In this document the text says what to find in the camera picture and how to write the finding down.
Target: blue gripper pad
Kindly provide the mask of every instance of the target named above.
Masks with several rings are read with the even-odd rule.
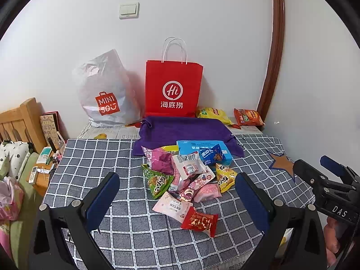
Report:
[[[320,164],[338,177],[342,177],[344,175],[344,167],[326,155],[320,158]]]
[[[120,179],[113,174],[86,211],[86,229],[88,232],[99,227],[120,187]]]
[[[250,217],[253,220],[256,228],[266,233],[270,227],[269,211],[271,210],[267,209],[266,206],[259,199],[258,195],[254,191],[255,187],[255,184],[245,173],[238,173],[235,178],[235,190],[239,195],[242,203],[244,204],[246,210],[249,212]],[[264,196],[262,196],[263,199],[267,199],[267,203],[271,203],[271,199],[266,194],[266,192],[258,188],[256,188],[255,190],[258,193],[258,190],[261,190],[265,194]]]

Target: white plastic bag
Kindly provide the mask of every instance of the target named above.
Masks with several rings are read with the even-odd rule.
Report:
[[[80,104],[94,127],[114,127],[140,120],[125,68],[115,49],[73,70]]]

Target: finger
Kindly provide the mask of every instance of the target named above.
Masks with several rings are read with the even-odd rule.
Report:
[[[338,225],[338,222],[336,219],[328,216],[328,218],[326,219],[328,225],[331,227],[331,228],[335,228],[337,225]]]
[[[326,259],[328,261],[329,267],[331,265],[335,264],[335,262],[336,262],[336,257],[334,255],[334,253],[332,251],[330,251],[329,249],[326,249]]]
[[[340,244],[336,238],[335,229],[331,228],[329,225],[325,225],[324,238],[326,247],[333,253],[337,253],[340,249]]]

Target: white remote control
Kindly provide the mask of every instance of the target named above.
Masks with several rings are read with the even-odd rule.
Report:
[[[29,184],[34,185],[36,184],[37,179],[37,166],[34,166],[31,170],[30,178],[29,178]]]

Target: silver screw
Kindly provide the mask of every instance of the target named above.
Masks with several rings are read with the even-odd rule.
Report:
[[[281,201],[280,199],[275,199],[275,200],[274,200],[274,204],[275,204],[276,206],[281,207],[282,205],[284,205],[284,202]]]
[[[307,208],[309,208],[311,211],[315,211],[315,206],[313,204],[309,204]]]
[[[72,205],[73,207],[78,207],[80,204],[81,204],[81,201],[80,201],[80,200],[74,200],[73,202],[71,202],[71,205]]]
[[[39,209],[40,211],[44,211],[46,209],[47,205],[46,204],[41,204]]]

